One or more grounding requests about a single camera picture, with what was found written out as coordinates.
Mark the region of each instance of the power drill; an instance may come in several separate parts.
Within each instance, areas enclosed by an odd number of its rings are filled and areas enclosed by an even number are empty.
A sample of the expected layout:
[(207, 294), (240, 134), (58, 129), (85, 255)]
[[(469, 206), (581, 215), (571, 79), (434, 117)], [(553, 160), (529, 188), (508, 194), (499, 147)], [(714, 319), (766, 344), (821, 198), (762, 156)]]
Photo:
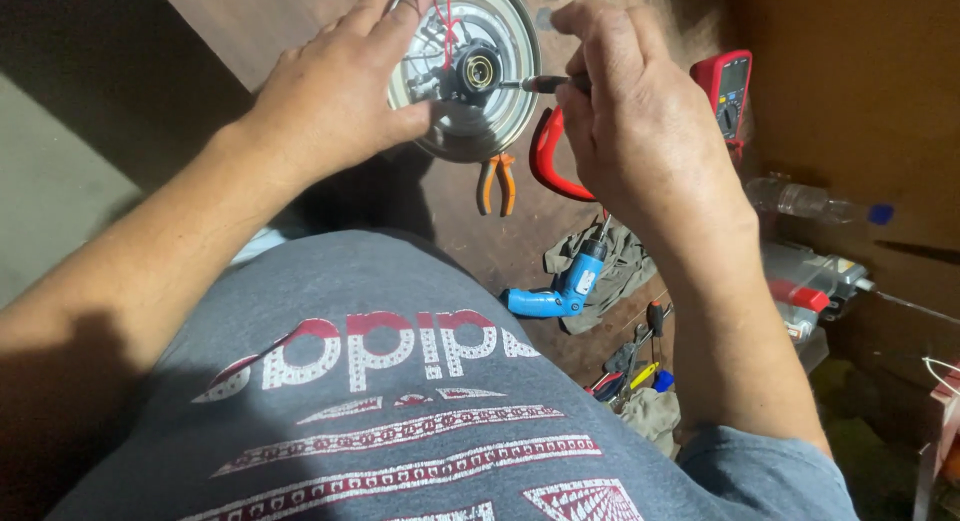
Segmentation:
[(537, 319), (580, 315), (584, 310), (584, 300), (594, 289), (607, 258), (604, 238), (613, 218), (612, 215), (606, 217), (598, 237), (587, 238), (580, 244), (570, 268), (559, 276), (559, 290), (533, 292), (508, 288), (500, 294), (507, 309), (514, 315)]

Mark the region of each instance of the gray rag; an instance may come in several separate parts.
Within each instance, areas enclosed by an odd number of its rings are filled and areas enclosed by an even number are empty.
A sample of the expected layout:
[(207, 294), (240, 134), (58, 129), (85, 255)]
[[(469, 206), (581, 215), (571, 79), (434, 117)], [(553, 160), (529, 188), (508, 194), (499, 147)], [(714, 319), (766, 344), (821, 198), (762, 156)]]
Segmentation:
[[(559, 275), (570, 268), (573, 256), (588, 237), (597, 232), (595, 226), (580, 233), (571, 233), (543, 253), (543, 269)], [(606, 260), (600, 269), (593, 291), (586, 296), (583, 311), (559, 321), (571, 335), (582, 334), (600, 324), (600, 317), (620, 298), (626, 298), (657, 273), (657, 266), (643, 248), (641, 240), (627, 227), (616, 226), (606, 232)]]
[(665, 456), (673, 453), (673, 430), (680, 423), (680, 403), (672, 391), (642, 387), (623, 405), (620, 419), (656, 445)]

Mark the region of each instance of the brown wall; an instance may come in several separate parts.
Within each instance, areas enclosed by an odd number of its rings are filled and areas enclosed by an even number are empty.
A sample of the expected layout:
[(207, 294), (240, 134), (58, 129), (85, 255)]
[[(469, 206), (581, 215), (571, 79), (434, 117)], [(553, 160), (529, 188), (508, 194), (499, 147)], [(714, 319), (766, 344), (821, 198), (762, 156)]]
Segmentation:
[[(863, 262), (881, 291), (960, 317), (960, 267), (872, 243), (960, 249), (960, 0), (731, 2), (754, 55), (753, 153), (764, 168), (896, 207), (887, 227), (788, 230)], [(960, 360), (960, 327), (875, 295), (859, 304), (830, 329), (831, 349), (883, 376), (882, 410), (925, 403), (933, 379), (920, 356)], [(891, 388), (902, 399), (887, 400)]]

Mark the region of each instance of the red wire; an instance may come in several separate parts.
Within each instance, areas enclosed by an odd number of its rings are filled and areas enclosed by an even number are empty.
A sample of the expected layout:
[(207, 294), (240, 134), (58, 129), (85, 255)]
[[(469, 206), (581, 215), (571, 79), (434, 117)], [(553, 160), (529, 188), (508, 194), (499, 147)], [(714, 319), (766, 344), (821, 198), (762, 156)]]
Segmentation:
[(453, 43), (460, 41), (460, 37), (453, 33), (453, 26), (460, 23), (461, 20), (460, 18), (450, 20), (450, 0), (446, 0), (446, 18), (444, 18), (444, 15), (440, 12), (440, 4), (437, 3), (437, 0), (433, 0), (433, 8), (437, 10), (437, 17), (439, 17), (439, 21), (443, 23), (443, 26), (446, 28), (446, 34), (443, 36), (443, 68), (447, 70), (453, 62)]

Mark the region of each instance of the hand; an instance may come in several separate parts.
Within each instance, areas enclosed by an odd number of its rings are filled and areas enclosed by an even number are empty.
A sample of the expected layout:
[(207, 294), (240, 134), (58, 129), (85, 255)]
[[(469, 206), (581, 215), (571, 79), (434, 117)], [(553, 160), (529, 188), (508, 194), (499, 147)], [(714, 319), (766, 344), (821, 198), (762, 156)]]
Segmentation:
[(387, 84), (431, 0), (360, 0), (305, 46), (280, 55), (253, 109), (232, 134), (278, 180), (309, 186), (412, 141), (430, 128), (430, 105), (387, 105)]
[(644, 243), (671, 255), (689, 250), (695, 260), (738, 231), (756, 246), (757, 216), (710, 102), (670, 59), (653, 12), (578, 0), (551, 22), (582, 41), (567, 74), (587, 72), (593, 83), (591, 97), (557, 91), (583, 185)]

